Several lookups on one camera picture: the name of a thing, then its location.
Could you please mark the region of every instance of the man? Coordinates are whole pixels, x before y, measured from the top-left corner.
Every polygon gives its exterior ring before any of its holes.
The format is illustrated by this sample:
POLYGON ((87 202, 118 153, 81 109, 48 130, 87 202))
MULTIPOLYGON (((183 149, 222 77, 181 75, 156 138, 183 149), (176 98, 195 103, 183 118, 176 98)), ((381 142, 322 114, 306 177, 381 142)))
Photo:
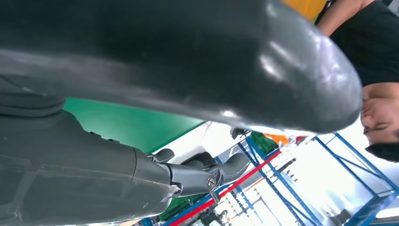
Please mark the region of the man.
POLYGON ((379 0, 336 0, 317 26, 362 81, 367 151, 399 162, 399 18, 379 0))

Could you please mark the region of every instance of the blue metal shelving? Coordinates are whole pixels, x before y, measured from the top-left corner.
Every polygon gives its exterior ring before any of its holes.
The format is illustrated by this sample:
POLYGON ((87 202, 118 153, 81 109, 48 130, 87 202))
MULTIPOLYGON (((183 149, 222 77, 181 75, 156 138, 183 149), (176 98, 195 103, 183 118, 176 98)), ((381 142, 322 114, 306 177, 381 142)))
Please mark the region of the blue metal shelving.
MULTIPOLYGON (((368 159, 366 159, 363 155, 359 153, 351 144, 349 144, 348 141, 346 141, 342 136, 339 134, 335 134, 335 137, 333 139, 339 139, 342 141, 344 145, 346 145, 362 162, 364 162, 370 169, 366 169, 363 166, 360 166, 346 158, 343 158, 342 156, 339 156, 335 154, 328 146, 327 143, 323 143, 318 137, 315 137, 315 140, 321 144, 322 147, 326 149, 328 153, 330 153, 350 174, 353 175, 353 177, 362 184, 365 189, 373 196, 371 200, 369 200, 357 213, 355 213, 347 223, 345 223, 345 226, 366 226, 370 225, 377 213, 385 208, 387 208, 399 195, 399 187, 393 183, 391 180, 389 180, 388 177, 386 177, 376 166, 374 166, 368 159), (384 181, 386 184, 389 185, 389 189, 387 191, 381 192, 381 193, 376 193, 371 189, 369 185, 367 185, 358 175, 355 174, 355 172, 350 168, 350 166, 355 166, 359 169, 364 170, 367 173, 370 173, 371 175, 374 175, 375 177, 381 179, 384 181)), ((238 146, 242 149, 243 153, 247 155, 247 157, 250 159, 252 164, 254 166, 258 166, 260 164, 260 160, 267 160, 270 156, 274 155, 276 152, 279 150, 276 149, 273 152, 271 152, 268 155, 265 155, 259 147, 255 144, 255 142, 247 137, 246 138, 246 143, 248 144, 248 148, 246 149, 241 143, 238 143, 238 146)), ((268 166, 271 168, 272 172, 274 175, 277 177, 279 181, 282 182, 282 184, 286 187, 286 189, 292 194, 292 196, 297 200, 297 203, 301 206, 301 209, 304 210, 302 212, 298 207, 293 205, 290 201, 288 201, 282 194, 281 192, 276 188, 276 186, 266 175, 266 172, 264 169, 260 170, 259 173, 262 175, 262 177, 265 179, 265 181, 269 184, 269 186, 272 188, 272 190, 277 194, 277 196, 282 200, 282 202, 285 204, 287 209, 292 213, 294 218, 296 219, 296 222, 301 225, 301 226, 306 226, 307 221, 310 222, 310 224, 315 225, 315 226, 321 226, 322 222, 320 219, 314 214, 311 209, 305 204, 305 202, 299 197, 299 195, 295 192, 295 190, 290 186, 290 184, 285 180, 285 178, 281 175, 281 173, 274 168, 274 166, 269 163, 268 166)), ((217 191, 217 194, 221 192, 223 189, 226 187, 222 187, 217 191)), ((253 209, 254 213, 258 216, 256 210, 253 208, 253 203, 251 203, 248 198, 246 198, 244 192, 241 190, 241 188, 237 188, 237 193, 241 194, 244 201, 248 204, 248 208, 244 208, 242 206, 242 203, 237 200, 238 204, 242 208, 242 212, 247 214, 247 209, 253 209)), ((237 199, 237 195, 234 194, 234 192, 231 193, 232 196, 237 199)), ((207 202, 208 200, 211 199, 210 195, 207 195, 182 213, 178 214, 175 216, 173 219, 169 220, 166 224, 164 225, 169 225, 170 222, 174 222, 176 219, 180 218, 181 216, 187 214, 191 210, 197 208, 198 206, 202 205, 203 203, 207 202)))
POLYGON ((346 226, 368 226, 370 225, 379 211, 387 208, 399 195, 399 187, 392 182, 386 175, 384 175, 376 166, 374 166, 366 157, 364 157, 358 150, 356 150, 347 140, 345 140, 341 135, 335 133, 335 137, 333 137, 329 142, 324 143, 318 137, 315 137, 315 140, 321 144, 327 152, 329 152, 357 181, 359 181, 364 188, 372 194, 372 198, 357 212, 355 213, 345 224, 346 226), (358 164, 345 159, 337 154, 335 154, 331 149, 327 146, 331 140, 334 138, 339 139, 344 145, 346 145, 357 157, 359 157, 366 165, 369 166, 374 172, 365 169, 358 164), (387 191, 381 193, 375 193, 358 175, 356 175, 346 163, 358 167, 365 172, 368 172, 377 178, 384 181, 388 184, 391 188, 387 191), (389 195, 381 196, 381 194, 390 193, 389 195))
MULTIPOLYGON (((266 156, 264 153, 259 149, 259 147, 255 144, 255 142, 247 137, 246 142, 249 145, 250 153, 245 150, 245 148, 239 144, 241 147, 242 151, 247 155, 247 157, 250 159, 252 164, 255 166, 259 165, 259 161, 256 158, 256 154, 258 154, 262 159, 266 160, 266 156)), ((280 191, 274 186, 273 182, 270 181, 270 179, 267 177, 265 172, 262 170, 260 171, 262 177, 266 180, 266 182, 269 184, 269 186, 273 189, 273 191, 277 194, 277 196, 283 201, 285 206, 288 208, 288 210, 293 214, 295 217, 296 221, 298 224, 305 226, 306 224, 304 221, 301 219, 301 217, 297 214, 299 213, 300 215, 303 216, 306 220, 308 220, 311 224, 315 226, 321 226, 321 222, 319 219, 315 216, 314 213, 309 209, 309 207, 303 202, 303 200, 298 196, 298 194, 292 189, 292 187, 288 184, 288 182, 283 178, 281 173, 276 170, 270 163, 268 163, 269 167, 273 171, 273 173, 276 175, 276 177, 282 182, 282 184, 288 189, 288 191, 293 195, 293 197, 298 201, 298 203, 302 206, 302 208, 306 211, 307 214, 304 214, 302 211, 300 211, 295 205, 290 203, 281 193, 280 191)))

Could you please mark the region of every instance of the green panel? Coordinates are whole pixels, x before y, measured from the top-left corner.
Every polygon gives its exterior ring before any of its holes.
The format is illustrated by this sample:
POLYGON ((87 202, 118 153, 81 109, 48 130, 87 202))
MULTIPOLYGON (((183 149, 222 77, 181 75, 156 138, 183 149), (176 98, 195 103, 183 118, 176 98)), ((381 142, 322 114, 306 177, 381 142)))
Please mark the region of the green panel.
POLYGON ((168 221, 172 217, 176 216, 177 214, 183 212, 187 208, 189 208, 193 203, 198 202, 200 199, 205 197, 207 194, 197 194, 188 197, 180 197, 172 199, 168 209, 163 212, 158 217, 162 221, 168 221))
POLYGON ((152 153, 201 125, 202 120, 122 105, 69 98, 64 109, 83 128, 152 153))
POLYGON ((259 149, 265 154, 269 154, 274 149, 276 149, 279 145, 263 135, 263 133, 259 132, 251 132, 251 138, 258 145, 259 149))

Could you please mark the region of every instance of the shelving rack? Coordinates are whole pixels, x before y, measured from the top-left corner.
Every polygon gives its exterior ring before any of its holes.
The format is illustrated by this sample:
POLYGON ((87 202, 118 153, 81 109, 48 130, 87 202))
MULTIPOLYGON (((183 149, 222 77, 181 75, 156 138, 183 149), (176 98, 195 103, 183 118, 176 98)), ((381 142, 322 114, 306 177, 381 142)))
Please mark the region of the shelving rack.
MULTIPOLYGON (((374 166, 366 157, 364 157, 358 150, 356 150, 347 140, 345 140, 341 135, 338 133, 334 134, 334 137, 329 140, 328 142, 324 143, 320 138, 315 137, 314 140, 318 142, 329 154, 331 154, 334 159, 336 159, 357 181, 362 184, 366 190, 369 191, 370 194, 372 194, 372 198, 362 207, 358 212, 356 212, 346 223, 345 226, 367 226, 370 225, 377 213, 386 207, 388 207, 399 195, 399 187, 393 183, 386 175, 384 175, 376 166, 374 166), (333 139, 339 139, 345 146, 349 148, 349 150, 357 156, 358 159, 360 159, 363 163, 365 163, 371 170, 366 169, 346 158, 343 158, 342 156, 339 156, 335 154, 329 147, 328 143, 331 142, 333 139), (369 185, 367 185, 350 167, 355 166, 357 168, 360 168, 364 170, 367 173, 370 173, 374 175, 375 177, 381 179, 383 182, 385 182, 388 186, 389 189, 386 191, 383 191, 381 193, 376 193, 374 192, 369 185)), ((271 160, 275 158, 280 151, 278 149, 274 150, 268 155, 265 155, 264 152, 262 152, 258 145, 250 138, 247 137, 245 139, 246 143, 249 146, 249 149, 245 149, 244 146, 241 143, 238 143, 237 145, 242 149, 243 153, 247 155, 247 157, 250 159, 251 163, 255 166, 254 170, 258 170, 264 180, 269 184, 269 186, 272 188, 272 190, 277 194, 277 196, 282 200, 282 202, 285 204, 287 209, 292 213, 294 218, 296 219, 296 223, 301 226, 307 226, 307 225, 314 225, 314 226, 321 226, 322 225, 322 219, 320 217, 317 217, 317 214, 313 213, 311 208, 307 206, 304 202, 304 200, 295 192, 295 190, 291 187, 291 185, 288 183, 288 181, 285 180, 285 177, 282 176, 282 174, 273 166, 271 163, 271 160), (274 185, 274 182, 272 182, 268 177, 265 172, 265 169, 263 168, 265 165, 268 165, 271 169, 271 171, 274 173, 276 178, 284 185, 284 187, 292 194, 292 196, 296 199, 297 203, 300 205, 295 206, 292 202, 290 202, 287 198, 285 198, 281 191, 276 188, 274 185)), ((226 192, 231 192, 233 189, 237 189, 238 194, 242 194, 244 201, 248 203, 247 209, 253 209, 253 205, 249 202, 249 200, 245 197, 244 192, 240 189, 238 186, 241 181, 238 181, 235 183, 232 187, 228 187, 226 191, 226 187, 220 188, 217 193, 221 193, 222 190, 225 190, 222 194, 226 194, 226 192)), ((211 199, 210 195, 207 195, 204 197, 202 200, 199 200, 197 203, 189 207, 187 210, 183 211, 182 213, 178 214, 175 216, 173 219, 168 221, 166 226, 168 225, 178 225, 176 222, 179 222, 179 218, 190 214, 191 211, 198 211, 200 210, 203 206, 206 206, 205 204, 209 202, 211 199)))

